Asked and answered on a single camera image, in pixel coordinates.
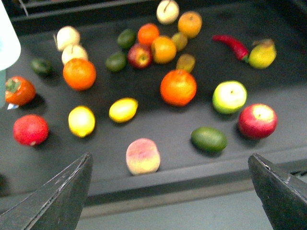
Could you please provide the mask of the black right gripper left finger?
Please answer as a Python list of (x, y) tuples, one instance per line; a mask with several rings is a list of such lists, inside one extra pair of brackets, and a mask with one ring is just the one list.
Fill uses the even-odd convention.
[(93, 167), (90, 153), (0, 216), (2, 230), (74, 230), (89, 190)]

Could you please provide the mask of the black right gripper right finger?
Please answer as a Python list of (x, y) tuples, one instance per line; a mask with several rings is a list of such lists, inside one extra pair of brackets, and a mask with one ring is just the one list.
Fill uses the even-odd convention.
[(253, 154), (248, 167), (257, 196), (274, 230), (307, 228), (307, 183)]

